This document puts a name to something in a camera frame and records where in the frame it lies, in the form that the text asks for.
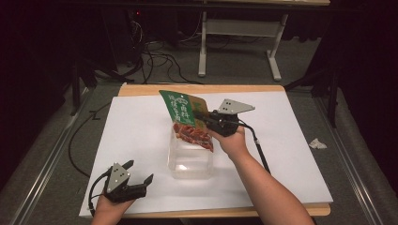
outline white desk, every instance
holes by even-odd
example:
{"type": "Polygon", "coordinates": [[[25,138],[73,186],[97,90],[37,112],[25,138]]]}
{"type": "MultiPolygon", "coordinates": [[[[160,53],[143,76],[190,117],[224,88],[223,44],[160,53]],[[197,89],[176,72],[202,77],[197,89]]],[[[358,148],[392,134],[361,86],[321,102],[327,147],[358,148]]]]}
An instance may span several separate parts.
{"type": "MultiPolygon", "coordinates": [[[[329,0],[205,0],[207,2],[239,2],[251,4],[283,4],[283,5],[307,5],[307,6],[328,6],[329,0]]],[[[286,26],[287,14],[284,14],[277,22],[254,22],[239,20],[219,20],[208,19],[207,13],[202,14],[202,43],[199,54],[199,77],[206,76],[206,58],[207,58],[207,35],[232,35],[249,37],[268,37],[273,38],[271,49],[266,49],[267,59],[271,68],[274,81],[282,79],[281,73],[276,63],[275,54],[286,26]]]]}
{"type": "MultiPolygon", "coordinates": [[[[111,106],[88,190],[94,180],[117,161],[135,163],[129,184],[139,184],[151,173],[153,183],[147,195],[127,211],[126,218],[212,218],[256,216],[233,163],[215,142],[215,172],[209,180],[175,180],[167,169],[171,119],[158,90],[183,93],[235,93],[196,95],[209,109],[224,98],[252,104],[256,109],[240,118],[251,125],[262,143],[272,174],[289,188],[312,216],[330,212],[332,198],[305,142],[287,96],[280,86],[260,85],[126,85],[111,106]]],[[[259,160],[248,132],[247,144],[259,160]]],[[[103,182],[94,193],[101,193],[103,182]]],[[[80,212],[91,217],[87,196],[80,212]]]]}

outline gray carpet floor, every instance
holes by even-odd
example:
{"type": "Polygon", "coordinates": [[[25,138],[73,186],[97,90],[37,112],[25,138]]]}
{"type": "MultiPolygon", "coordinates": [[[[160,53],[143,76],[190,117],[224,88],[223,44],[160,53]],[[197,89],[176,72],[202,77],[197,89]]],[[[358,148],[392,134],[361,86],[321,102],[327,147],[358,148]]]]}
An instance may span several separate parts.
{"type": "MultiPolygon", "coordinates": [[[[149,46],[153,58],[153,70],[148,83],[173,83],[187,80],[205,84],[288,84],[304,75],[318,41],[298,42],[297,39],[282,41],[277,53],[277,62],[282,74],[281,82],[274,82],[264,55],[267,39],[253,41],[252,38],[237,37],[225,47],[223,40],[213,40],[208,44],[207,75],[197,77],[199,46],[194,42],[181,44],[178,49],[154,43],[149,46]],[[171,64],[160,53],[171,54],[176,62],[171,64]]],[[[144,55],[144,72],[150,71],[149,55],[144,55]]],[[[144,81],[142,72],[130,76],[137,83],[144,81]]],[[[36,193],[37,200],[32,204],[22,224],[89,224],[90,219],[78,217],[88,178],[77,172],[69,161],[69,141],[71,134],[86,118],[90,111],[99,109],[117,96],[121,83],[99,78],[99,85],[84,94],[86,97],[79,116],[70,135],[62,146],[59,159],[55,162],[50,178],[45,180],[43,189],[36,193]]],[[[375,160],[359,135],[355,122],[344,103],[344,96],[339,93],[337,107],[337,128],[330,128],[322,108],[323,98],[313,98],[309,87],[299,87],[288,93],[292,108],[296,114],[304,136],[309,143],[318,138],[328,148],[313,150],[314,158],[323,174],[334,202],[330,205],[331,214],[316,217],[317,224],[398,224],[396,212],[398,204],[387,180],[378,169],[375,160]],[[355,166],[362,186],[367,190],[376,210],[375,219],[366,211],[366,203],[354,188],[356,186],[342,158],[342,144],[355,166]]],[[[63,129],[70,122],[71,92],[66,93],[67,102],[56,112],[41,131],[36,142],[21,165],[13,174],[0,195],[0,224],[9,224],[17,217],[18,209],[29,194],[31,187],[52,153],[63,129]]],[[[92,165],[100,143],[109,108],[98,112],[99,120],[88,120],[70,143],[70,152],[76,165],[86,173],[91,173],[92,165]]],[[[196,220],[198,224],[207,221],[196,220]]],[[[181,224],[179,219],[127,219],[123,224],[181,224]]],[[[211,224],[260,224],[258,218],[218,218],[211,224]]]]}

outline clear plastic box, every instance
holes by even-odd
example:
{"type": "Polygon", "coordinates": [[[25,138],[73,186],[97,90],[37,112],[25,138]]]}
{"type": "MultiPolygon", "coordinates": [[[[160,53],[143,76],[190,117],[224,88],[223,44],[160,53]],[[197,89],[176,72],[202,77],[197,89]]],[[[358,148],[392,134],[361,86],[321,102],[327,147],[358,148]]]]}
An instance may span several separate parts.
{"type": "Polygon", "coordinates": [[[213,153],[178,139],[172,129],[167,165],[175,179],[208,179],[213,174],[213,153]]]}

